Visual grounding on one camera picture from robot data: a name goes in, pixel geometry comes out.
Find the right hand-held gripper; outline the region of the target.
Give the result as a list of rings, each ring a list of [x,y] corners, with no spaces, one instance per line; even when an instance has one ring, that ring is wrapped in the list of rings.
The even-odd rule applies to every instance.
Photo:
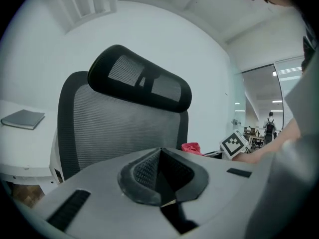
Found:
[[[227,137],[219,142],[220,149],[204,154],[206,157],[232,160],[238,154],[243,153],[248,147],[248,141],[243,134],[235,129]]]

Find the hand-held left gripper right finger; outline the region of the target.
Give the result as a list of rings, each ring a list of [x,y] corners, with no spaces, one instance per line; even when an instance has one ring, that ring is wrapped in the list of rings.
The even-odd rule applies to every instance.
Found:
[[[181,229],[162,216],[162,235],[246,235],[262,198],[271,156],[257,164],[163,148],[160,166],[176,197]]]

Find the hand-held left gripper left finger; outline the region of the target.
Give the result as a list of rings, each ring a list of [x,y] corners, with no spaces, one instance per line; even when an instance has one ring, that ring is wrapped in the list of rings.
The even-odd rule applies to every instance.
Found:
[[[48,221],[76,190],[84,190],[90,196],[66,228],[69,236],[77,239],[175,239],[179,233],[159,207],[132,201],[118,184],[118,173],[125,165],[159,152],[158,148],[147,149],[90,165],[45,195],[34,211]]]

